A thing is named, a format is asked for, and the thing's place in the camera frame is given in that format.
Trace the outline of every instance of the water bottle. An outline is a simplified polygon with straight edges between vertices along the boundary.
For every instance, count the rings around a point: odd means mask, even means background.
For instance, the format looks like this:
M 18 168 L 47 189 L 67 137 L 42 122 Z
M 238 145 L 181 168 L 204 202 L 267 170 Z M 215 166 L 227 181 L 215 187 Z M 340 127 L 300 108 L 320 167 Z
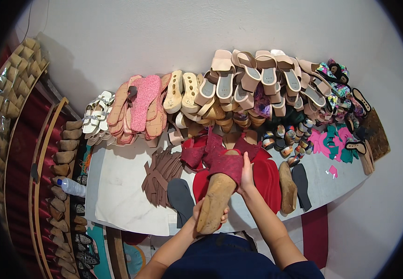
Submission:
M 75 196 L 80 196 L 82 198 L 86 197 L 87 187 L 84 185 L 79 184 L 78 182 L 69 179 L 58 179 L 57 184 L 62 187 L 65 193 Z

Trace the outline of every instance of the white table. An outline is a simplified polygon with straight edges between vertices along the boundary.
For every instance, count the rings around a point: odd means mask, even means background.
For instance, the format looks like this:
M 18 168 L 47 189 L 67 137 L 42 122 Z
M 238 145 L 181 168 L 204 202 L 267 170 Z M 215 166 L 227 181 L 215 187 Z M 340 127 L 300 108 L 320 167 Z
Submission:
M 105 226 L 152 235 L 175 235 L 176 211 L 151 205 L 141 190 L 146 177 L 145 162 L 151 162 L 151 154 L 156 148 L 148 148 L 143 139 L 138 138 L 131 146 L 95 146 L 91 158 L 87 181 L 85 218 Z M 161 137 L 159 147 L 167 147 L 167 139 Z M 181 151 L 177 146 L 172 151 Z M 279 152 L 271 149 L 277 166 L 284 159 Z M 309 181 L 308 195 L 311 210 L 319 208 L 363 182 L 364 174 L 360 160 L 354 158 L 353 163 L 331 160 L 322 153 L 305 155 L 301 159 Z M 338 177 L 333 179 L 327 174 L 330 166 L 338 169 Z M 195 173 L 185 169 L 182 179 L 188 182 L 192 193 L 192 181 Z M 229 201 L 231 211 L 227 223 L 217 232 L 229 233 L 256 228 L 256 224 L 247 209 L 242 197 L 234 193 Z M 277 213 L 281 220 L 287 220 L 305 213 L 299 207 L 290 214 Z

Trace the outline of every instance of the floor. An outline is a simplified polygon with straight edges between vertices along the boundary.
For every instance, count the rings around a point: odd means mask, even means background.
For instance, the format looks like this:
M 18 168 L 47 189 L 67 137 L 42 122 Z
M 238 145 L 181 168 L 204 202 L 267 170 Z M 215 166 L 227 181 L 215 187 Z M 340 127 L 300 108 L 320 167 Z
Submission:
M 297 216 L 288 220 L 283 221 L 284 225 L 287 228 L 288 234 L 290 238 L 293 240 L 295 243 L 296 247 L 298 247 L 299 251 L 301 253 L 304 253 L 304 239 L 302 235 L 302 222 L 301 222 L 301 216 Z M 264 254 L 267 256 L 272 262 L 274 262 L 274 259 L 271 255 L 270 249 L 265 243 L 265 241 L 262 238 L 262 235 L 260 234 L 258 229 L 250 229 L 246 231 L 251 237 L 254 238 L 254 241 L 256 242 L 257 250 L 259 253 Z M 146 258 L 146 264 L 149 262 L 151 257 L 154 255 L 154 253 L 167 241 L 171 238 L 169 237 L 160 237 L 160 236 L 150 236 L 147 237 L 142 243 L 138 244 L 138 248 L 140 248 L 143 253 L 144 257 Z M 321 272 L 325 274 L 325 268 L 321 269 Z M 133 279 L 136 274 L 130 274 L 131 278 Z

